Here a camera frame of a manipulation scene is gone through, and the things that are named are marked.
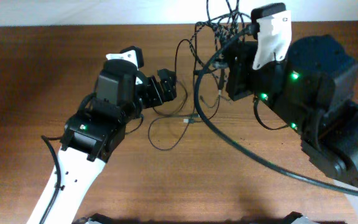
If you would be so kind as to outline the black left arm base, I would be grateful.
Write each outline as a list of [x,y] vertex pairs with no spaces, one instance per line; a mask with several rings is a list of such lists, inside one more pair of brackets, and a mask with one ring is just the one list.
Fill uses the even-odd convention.
[[72,222],[72,224],[119,224],[120,220],[107,217],[105,215],[95,213],[90,217],[81,217]]

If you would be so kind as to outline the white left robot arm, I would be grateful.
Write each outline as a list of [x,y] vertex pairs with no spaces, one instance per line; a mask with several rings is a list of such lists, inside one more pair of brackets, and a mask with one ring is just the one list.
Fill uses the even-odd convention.
[[93,182],[126,135],[126,126],[142,110],[176,98],[176,73],[166,68],[146,77],[124,59],[104,62],[96,89],[86,95],[65,123],[55,151],[52,138],[42,140],[54,167],[29,223],[71,223]]

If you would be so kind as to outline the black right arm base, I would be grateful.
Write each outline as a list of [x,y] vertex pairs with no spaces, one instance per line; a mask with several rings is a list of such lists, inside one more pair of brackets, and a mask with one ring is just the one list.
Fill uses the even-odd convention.
[[302,213],[291,212],[290,214],[288,214],[286,217],[283,218],[280,224],[319,224],[319,223],[310,220]]

